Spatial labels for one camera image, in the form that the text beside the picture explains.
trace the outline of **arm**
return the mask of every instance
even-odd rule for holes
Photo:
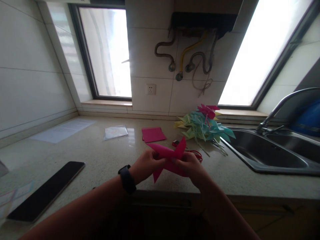
[[[145,150],[129,169],[135,184],[148,178],[156,169],[163,167],[166,160],[154,160],[155,152]],[[82,238],[108,216],[108,213],[123,198],[120,176],[116,176],[87,194],[61,208],[21,239],[78,239]]]
[[[212,181],[193,153],[185,152],[182,161],[172,161],[189,175],[192,183],[203,195],[210,222],[218,238],[260,239],[228,197]]]

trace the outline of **granite countertop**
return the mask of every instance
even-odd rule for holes
[[[181,129],[173,128],[173,121],[166,120],[88,116],[78,118],[97,120],[97,122],[57,144],[24,139],[0,149],[0,159],[10,170],[7,175],[0,178],[0,195],[30,181],[34,181],[33,191],[35,191],[67,162],[86,163],[85,168],[38,222],[93,187],[116,176],[124,165],[132,165],[143,150],[148,148],[142,141],[142,127],[161,127],[167,140],[157,143],[169,148],[173,148],[171,143],[181,132]],[[126,125],[128,136],[103,141],[106,127],[122,124]],[[228,156],[223,156],[218,148],[210,143],[204,143],[203,147],[210,155],[208,157],[194,140],[187,141],[187,146],[201,152],[202,165],[231,200],[320,205],[319,177],[255,173],[227,147],[225,150]],[[198,196],[199,190],[193,186],[189,178],[164,170],[155,184],[153,177],[150,176],[137,185],[135,195],[146,194],[159,197],[188,197]],[[14,236],[20,236],[29,228],[30,225],[7,221],[0,228],[0,238],[9,236],[15,238]]]

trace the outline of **window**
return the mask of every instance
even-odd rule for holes
[[[304,35],[307,23],[302,19],[311,2],[259,0],[219,100],[221,107],[258,107]]]
[[[125,9],[71,6],[95,99],[131,101]]]

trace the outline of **forearm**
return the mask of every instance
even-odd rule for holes
[[[120,176],[61,208],[21,239],[71,239],[88,234],[126,194]]]
[[[218,237],[259,239],[229,198],[211,179],[206,179],[199,190],[205,199],[210,222]]]

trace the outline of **yellow hose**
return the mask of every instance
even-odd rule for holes
[[[199,40],[199,42],[196,42],[195,44],[187,47],[186,49],[183,50],[182,54],[181,54],[181,58],[180,58],[180,72],[182,72],[182,67],[183,67],[183,57],[184,57],[184,54],[191,50],[192,48],[195,48],[196,46],[198,46],[199,44],[201,44],[203,42],[203,40],[206,38],[208,34],[208,31],[206,30],[202,36],[202,38]]]

